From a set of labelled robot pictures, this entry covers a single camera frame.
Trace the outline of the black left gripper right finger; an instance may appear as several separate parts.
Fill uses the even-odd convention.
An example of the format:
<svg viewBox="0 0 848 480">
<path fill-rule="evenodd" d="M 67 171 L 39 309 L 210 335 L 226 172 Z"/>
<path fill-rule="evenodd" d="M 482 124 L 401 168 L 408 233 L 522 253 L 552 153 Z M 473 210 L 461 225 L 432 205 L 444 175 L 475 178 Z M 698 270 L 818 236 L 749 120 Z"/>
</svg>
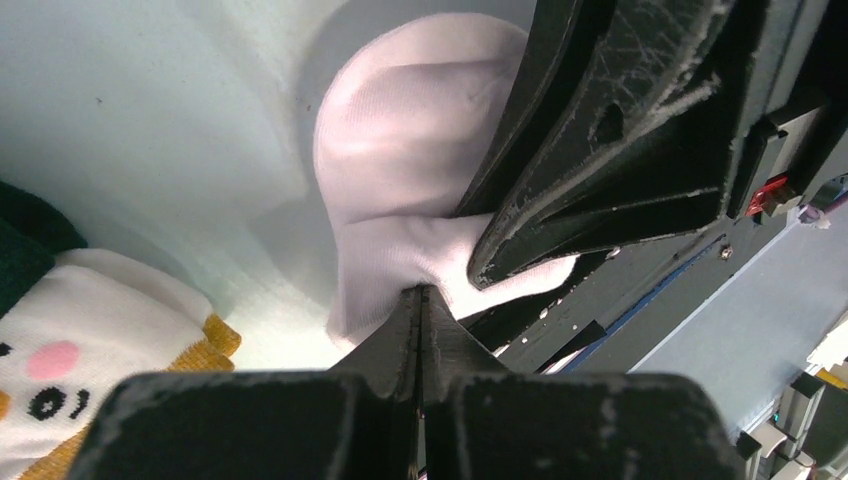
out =
<svg viewBox="0 0 848 480">
<path fill-rule="evenodd" d="M 706 392 L 674 374 L 520 374 L 420 300 L 426 470 L 432 479 L 740 479 Z"/>
</svg>

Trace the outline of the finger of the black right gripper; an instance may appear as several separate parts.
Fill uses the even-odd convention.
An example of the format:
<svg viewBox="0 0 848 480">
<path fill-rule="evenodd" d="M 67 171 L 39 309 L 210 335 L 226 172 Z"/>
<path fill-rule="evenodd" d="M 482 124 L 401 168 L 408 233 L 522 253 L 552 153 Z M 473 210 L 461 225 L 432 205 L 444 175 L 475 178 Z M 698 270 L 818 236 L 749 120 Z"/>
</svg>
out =
<svg viewBox="0 0 848 480">
<path fill-rule="evenodd" d="M 524 54 L 483 161 L 455 217 L 493 213 L 553 131 L 615 13 L 615 1 L 538 1 Z"/>
<path fill-rule="evenodd" d="M 694 232 L 727 212 L 764 104 L 767 1 L 615 1 L 569 105 L 466 268 L 485 289 L 545 262 Z"/>
</svg>

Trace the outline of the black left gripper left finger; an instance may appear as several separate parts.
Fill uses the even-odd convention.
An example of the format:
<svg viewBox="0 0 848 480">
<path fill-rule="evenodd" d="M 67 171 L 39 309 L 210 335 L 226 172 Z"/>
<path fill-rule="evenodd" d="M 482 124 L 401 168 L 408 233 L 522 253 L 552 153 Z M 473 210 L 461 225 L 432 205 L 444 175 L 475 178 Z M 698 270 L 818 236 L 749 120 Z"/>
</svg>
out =
<svg viewBox="0 0 848 480">
<path fill-rule="evenodd" d="M 414 479 L 422 292 L 326 371 L 149 373 L 98 411 L 72 479 Z"/>
</svg>

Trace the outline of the white sock with black stripes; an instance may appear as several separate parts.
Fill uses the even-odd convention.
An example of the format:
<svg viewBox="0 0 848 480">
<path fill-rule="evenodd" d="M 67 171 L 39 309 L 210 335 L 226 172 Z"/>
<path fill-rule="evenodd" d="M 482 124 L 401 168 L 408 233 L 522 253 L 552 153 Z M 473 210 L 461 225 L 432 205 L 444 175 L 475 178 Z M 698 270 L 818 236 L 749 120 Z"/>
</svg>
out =
<svg viewBox="0 0 848 480">
<path fill-rule="evenodd" d="M 329 338 L 353 350 L 390 316 L 403 290 L 433 285 L 463 319 L 550 291 L 568 256 L 486 289 L 466 275 L 488 214 L 453 211 L 493 139 L 527 42 L 479 13 L 397 27 L 338 72 L 317 115 L 313 164 L 338 251 Z"/>
</svg>

